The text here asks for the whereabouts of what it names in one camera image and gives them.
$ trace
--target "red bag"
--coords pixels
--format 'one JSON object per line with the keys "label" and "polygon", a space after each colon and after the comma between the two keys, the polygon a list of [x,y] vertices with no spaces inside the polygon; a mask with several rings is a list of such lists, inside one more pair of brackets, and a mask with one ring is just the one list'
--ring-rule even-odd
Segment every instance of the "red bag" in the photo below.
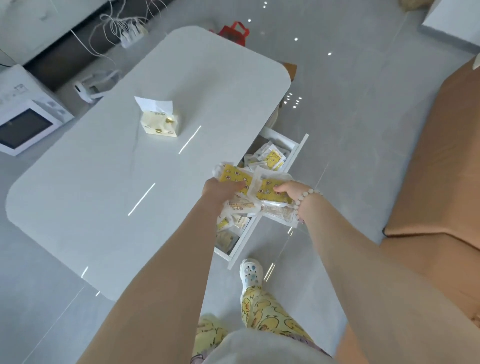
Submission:
{"label": "red bag", "polygon": [[[243,32],[236,29],[238,25],[242,28]],[[250,34],[250,30],[245,28],[245,26],[240,22],[234,22],[232,26],[226,25],[222,30],[220,30],[220,33],[218,33],[219,36],[240,44],[241,46],[245,46],[245,41],[248,37],[248,34]]]}

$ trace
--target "coffee table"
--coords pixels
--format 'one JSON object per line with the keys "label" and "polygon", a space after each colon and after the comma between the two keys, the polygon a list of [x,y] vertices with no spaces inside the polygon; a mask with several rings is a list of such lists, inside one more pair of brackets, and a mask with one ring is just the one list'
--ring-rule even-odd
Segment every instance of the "coffee table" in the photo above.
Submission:
{"label": "coffee table", "polygon": [[[116,300],[180,225],[221,161],[238,162],[290,86],[271,59],[199,27],[171,32],[11,187],[9,220]],[[173,100],[177,138],[146,134],[134,96]],[[233,251],[233,265],[258,223]]]}

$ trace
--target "yellow duck print pants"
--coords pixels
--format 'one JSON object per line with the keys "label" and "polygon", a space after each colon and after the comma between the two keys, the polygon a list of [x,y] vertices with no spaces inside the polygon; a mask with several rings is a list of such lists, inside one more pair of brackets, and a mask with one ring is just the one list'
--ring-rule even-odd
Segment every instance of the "yellow duck print pants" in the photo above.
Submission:
{"label": "yellow duck print pants", "polygon": [[[260,286],[249,287],[243,294],[241,315],[245,326],[248,328],[288,336],[327,354],[314,344],[312,338],[286,313],[277,300],[271,294],[262,290]],[[191,364],[202,363],[227,334],[228,332],[215,316],[204,315],[200,317]]]}

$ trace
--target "brown furry object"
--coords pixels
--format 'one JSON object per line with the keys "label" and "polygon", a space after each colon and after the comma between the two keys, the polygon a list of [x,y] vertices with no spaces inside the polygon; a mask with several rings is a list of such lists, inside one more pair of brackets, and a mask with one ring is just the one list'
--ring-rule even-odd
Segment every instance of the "brown furry object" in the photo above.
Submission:
{"label": "brown furry object", "polygon": [[430,7],[434,0],[398,0],[398,2],[403,10],[409,12],[418,8]]}

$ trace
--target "white beaded bracelet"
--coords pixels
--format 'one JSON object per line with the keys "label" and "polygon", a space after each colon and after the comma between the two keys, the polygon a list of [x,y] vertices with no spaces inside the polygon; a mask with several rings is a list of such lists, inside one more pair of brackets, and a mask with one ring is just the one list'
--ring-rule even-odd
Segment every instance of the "white beaded bracelet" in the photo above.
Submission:
{"label": "white beaded bracelet", "polygon": [[297,201],[295,201],[295,206],[293,207],[295,209],[295,211],[293,212],[294,215],[298,218],[298,214],[299,214],[299,207],[300,207],[300,203],[303,201],[303,199],[305,197],[307,197],[309,194],[320,194],[321,195],[321,192],[320,191],[317,191],[317,190],[314,190],[313,188],[309,189],[308,191],[305,191],[303,192],[299,199]]}

